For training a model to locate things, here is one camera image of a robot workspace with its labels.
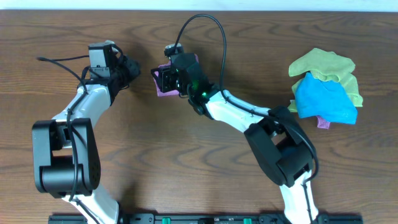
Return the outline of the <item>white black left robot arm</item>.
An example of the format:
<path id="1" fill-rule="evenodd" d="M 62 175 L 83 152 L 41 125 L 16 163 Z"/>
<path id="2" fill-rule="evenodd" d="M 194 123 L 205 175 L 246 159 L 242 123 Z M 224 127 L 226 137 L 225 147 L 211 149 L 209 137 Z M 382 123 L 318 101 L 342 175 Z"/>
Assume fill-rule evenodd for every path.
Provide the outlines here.
<path id="1" fill-rule="evenodd" d="M 94 127 L 113 104 L 116 95 L 129 87 L 141 71 L 128 56 L 117 58 L 107 69 L 85 67 L 77 76 L 76 96 L 52 119 L 32 127 L 34 180 L 37 190 L 73 205 L 87 223 L 130 223 L 101 185 L 101 163 Z"/>

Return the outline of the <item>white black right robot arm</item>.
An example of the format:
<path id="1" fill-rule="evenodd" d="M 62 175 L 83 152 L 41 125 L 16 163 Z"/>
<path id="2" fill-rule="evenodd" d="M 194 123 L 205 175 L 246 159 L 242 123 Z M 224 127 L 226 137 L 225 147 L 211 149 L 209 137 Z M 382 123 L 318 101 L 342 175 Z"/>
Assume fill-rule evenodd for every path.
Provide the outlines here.
<path id="1" fill-rule="evenodd" d="M 284 215 L 291 223 L 314 223 L 318 216 L 310 181 L 318 166 L 315 149 L 290 111 L 261 108 L 209 81 L 195 54 L 175 54 L 150 71 L 159 91 L 186 96 L 199 114 L 242 132 L 263 173 L 279 186 Z"/>

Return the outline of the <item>purple microfiber cloth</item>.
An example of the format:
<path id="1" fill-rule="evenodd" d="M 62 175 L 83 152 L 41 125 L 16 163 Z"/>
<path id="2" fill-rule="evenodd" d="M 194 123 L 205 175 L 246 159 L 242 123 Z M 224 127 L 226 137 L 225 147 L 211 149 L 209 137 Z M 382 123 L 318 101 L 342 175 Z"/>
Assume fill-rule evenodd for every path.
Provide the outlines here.
<path id="1" fill-rule="evenodd" d="M 193 97 L 203 87 L 203 71 L 194 53 L 178 53 L 169 57 L 169 62 L 150 71 L 158 91 L 162 95 L 176 92 Z"/>

